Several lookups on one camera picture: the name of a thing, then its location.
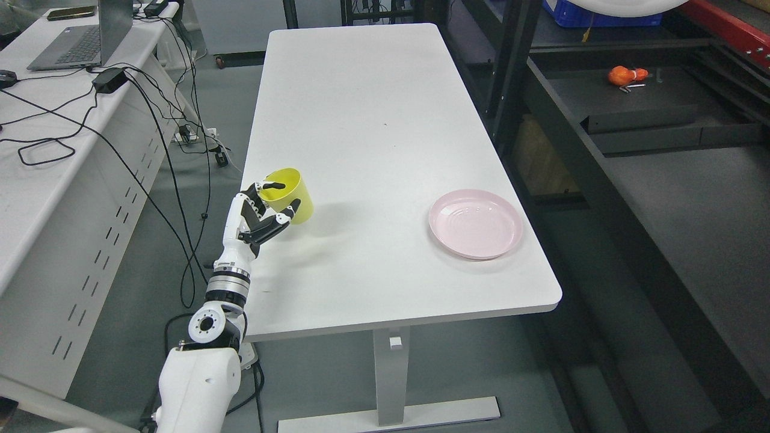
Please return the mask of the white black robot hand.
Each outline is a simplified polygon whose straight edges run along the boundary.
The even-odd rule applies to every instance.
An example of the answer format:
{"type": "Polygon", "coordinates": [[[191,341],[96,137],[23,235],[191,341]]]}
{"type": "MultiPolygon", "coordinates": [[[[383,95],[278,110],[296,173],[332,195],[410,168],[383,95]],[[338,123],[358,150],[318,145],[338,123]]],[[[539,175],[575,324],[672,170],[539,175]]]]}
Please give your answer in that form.
{"type": "Polygon", "coordinates": [[[285,189],[285,183],[253,183],[233,198],[223,233],[223,252],[214,262],[215,273],[224,271],[248,276],[247,266],[259,254],[259,247],[289,227],[303,200],[295,198],[284,209],[266,216],[268,206],[259,195],[263,189],[285,189]]]}

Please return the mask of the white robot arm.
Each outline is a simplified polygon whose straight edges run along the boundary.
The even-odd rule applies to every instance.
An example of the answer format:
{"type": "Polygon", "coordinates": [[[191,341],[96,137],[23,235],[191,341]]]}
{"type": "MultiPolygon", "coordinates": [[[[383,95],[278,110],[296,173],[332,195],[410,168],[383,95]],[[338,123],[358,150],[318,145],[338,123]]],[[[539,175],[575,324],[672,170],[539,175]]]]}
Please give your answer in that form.
{"type": "Polygon", "coordinates": [[[190,319],[189,342],[168,352],[159,376],[159,432],[220,432],[241,383],[239,349],[250,274],[217,266],[206,301],[190,319]]]}

